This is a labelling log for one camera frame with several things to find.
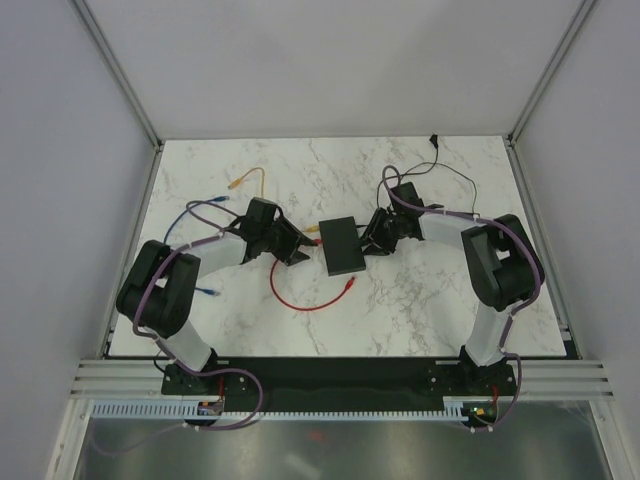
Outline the black network switch box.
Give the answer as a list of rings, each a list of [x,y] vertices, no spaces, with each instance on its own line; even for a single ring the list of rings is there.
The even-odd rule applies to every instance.
[[[366,269],[356,222],[352,216],[320,221],[319,231],[330,277]]]

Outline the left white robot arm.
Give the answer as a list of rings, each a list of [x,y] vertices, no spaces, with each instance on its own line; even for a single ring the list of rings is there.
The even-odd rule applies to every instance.
[[[241,216],[210,237],[179,246],[149,240],[120,288],[116,309],[136,336],[154,341],[185,370],[188,387],[207,394],[216,388],[219,371],[213,365],[217,353],[190,320],[198,280],[264,253],[293,266],[309,259],[301,247],[317,245],[279,210],[271,218]]]

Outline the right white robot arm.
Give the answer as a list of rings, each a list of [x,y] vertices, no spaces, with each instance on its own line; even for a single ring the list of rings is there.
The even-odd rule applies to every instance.
[[[505,344],[513,317],[533,303],[544,269],[520,221],[513,214],[482,219],[458,213],[411,213],[379,208],[359,239],[363,253],[388,256],[404,238],[432,241],[464,253],[478,298],[473,329],[460,349],[458,385],[480,394],[508,373]]]

